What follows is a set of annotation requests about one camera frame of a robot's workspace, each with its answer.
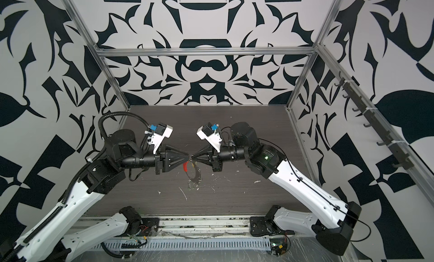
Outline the red handled wire keyring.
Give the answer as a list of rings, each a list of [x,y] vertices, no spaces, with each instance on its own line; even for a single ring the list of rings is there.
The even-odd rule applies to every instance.
[[[188,189],[198,190],[202,181],[201,170],[197,165],[196,161],[190,158],[187,162],[183,164],[183,170],[188,177]]]

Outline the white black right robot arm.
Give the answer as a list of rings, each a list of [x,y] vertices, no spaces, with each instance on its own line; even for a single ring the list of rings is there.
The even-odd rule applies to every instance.
[[[356,202],[345,202],[323,190],[301,173],[276,144],[261,139],[246,122],[233,124],[230,140],[225,143],[217,124],[200,126],[196,134],[208,146],[192,156],[214,172],[223,170],[224,162],[244,161],[255,174],[280,186],[307,209],[308,213],[273,206],[266,217],[280,231],[293,231],[313,236],[329,252],[343,256],[360,223],[362,208]]]

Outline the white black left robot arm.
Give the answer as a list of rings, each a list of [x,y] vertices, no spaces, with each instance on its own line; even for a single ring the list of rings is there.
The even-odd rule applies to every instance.
[[[133,117],[145,125],[145,135],[140,144],[129,129],[117,130],[108,135],[104,122],[111,117]],[[126,178],[132,169],[156,170],[156,174],[169,172],[189,160],[186,152],[164,145],[162,142],[173,132],[166,124],[150,125],[145,119],[130,112],[110,112],[98,121],[103,149],[87,160],[68,184],[56,206],[28,233],[18,238],[4,262],[69,262],[91,247],[122,235],[135,237],[141,232],[142,218],[131,207],[124,207],[100,224],[68,235],[73,224],[94,204],[107,195]]]

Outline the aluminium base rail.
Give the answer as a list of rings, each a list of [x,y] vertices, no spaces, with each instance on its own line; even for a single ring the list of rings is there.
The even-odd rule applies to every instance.
[[[146,216],[143,218],[158,218],[158,228],[149,229],[149,237],[151,238],[218,238],[218,237],[250,237],[250,218],[263,217],[264,215],[191,215],[191,216]],[[283,217],[290,217],[291,221],[295,221],[296,234],[304,233],[306,230],[302,225],[313,225],[317,219],[312,213],[295,212],[284,213]],[[71,230],[79,230],[99,224],[108,219],[109,216],[85,216],[73,226]]]

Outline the black wall hook rack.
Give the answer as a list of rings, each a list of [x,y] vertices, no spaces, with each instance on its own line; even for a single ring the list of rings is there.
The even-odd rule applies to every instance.
[[[356,105],[353,111],[360,113],[367,120],[364,127],[373,128],[379,136],[380,141],[376,144],[378,146],[386,146],[396,158],[397,163],[392,166],[405,170],[413,168],[414,163],[410,159],[408,150],[405,149],[406,142],[392,130],[392,127],[381,114],[380,110],[367,98],[354,80],[347,80],[342,76],[339,79],[340,81],[336,86],[342,87],[346,92],[344,98],[351,99]]]

